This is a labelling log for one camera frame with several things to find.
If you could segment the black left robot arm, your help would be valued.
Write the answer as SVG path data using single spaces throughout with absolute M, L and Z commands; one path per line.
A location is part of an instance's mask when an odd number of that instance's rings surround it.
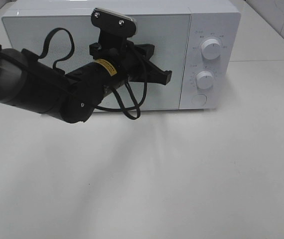
M 166 85 L 172 75 L 150 61 L 151 44 L 126 41 L 120 52 L 94 43 L 89 47 L 93 61 L 69 73 L 40 62 L 48 50 L 48 43 L 40 55 L 0 45 L 1 104 L 77 123 L 87 121 L 94 110 L 102 109 L 105 97 L 114 95 L 118 103 L 115 111 L 135 120 L 131 111 L 140 113 L 143 100 L 136 99 L 130 83 L 142 83 L 146 94 L 148 84 Z

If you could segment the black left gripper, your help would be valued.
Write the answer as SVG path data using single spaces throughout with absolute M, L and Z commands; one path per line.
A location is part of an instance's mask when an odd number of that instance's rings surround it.
M 125 81 L 167 85 L 172 71 L 163 71 L 149 60 L 152 44 L 126 41 L 121 48 L 105 48 L 99 42 L 89 45 L 93 62 L 89 63 L 90 85 L 123 85 Z

